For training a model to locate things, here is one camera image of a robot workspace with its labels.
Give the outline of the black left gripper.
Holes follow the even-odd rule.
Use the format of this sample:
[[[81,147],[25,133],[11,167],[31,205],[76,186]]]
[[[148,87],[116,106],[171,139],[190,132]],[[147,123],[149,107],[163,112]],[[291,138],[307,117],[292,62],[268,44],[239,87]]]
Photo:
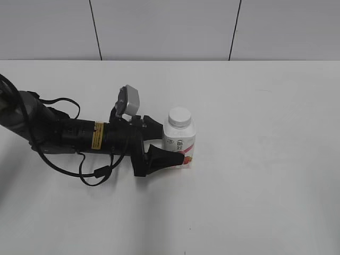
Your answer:
[[[129,156],[134,176],[145,177],[158,170],[182,165],[184,155],[150,145],[145,153],[144,140],[161,140],[163,125],[150,116],[139,115],[127,121],[116,118],[104,124],[102,152]]]

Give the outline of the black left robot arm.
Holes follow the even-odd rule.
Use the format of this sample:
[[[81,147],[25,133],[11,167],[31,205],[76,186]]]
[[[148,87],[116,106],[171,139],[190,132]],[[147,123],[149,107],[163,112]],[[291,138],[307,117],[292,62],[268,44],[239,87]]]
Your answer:
[[[51,100],[44,101],[32,91],[20,91],[30,127],[24,120],[18,98],[1,91],[1,126],[32,144],[29,129],[44,154],[74,154],[76,152],[129,156],[134,176],[145,177],[163,168],[181,165],[184,155],[144,142],[159,140],[163,126],[149,116],[136,115],[127,121],[112,111],[108,123],[71,118],[52,108]]]

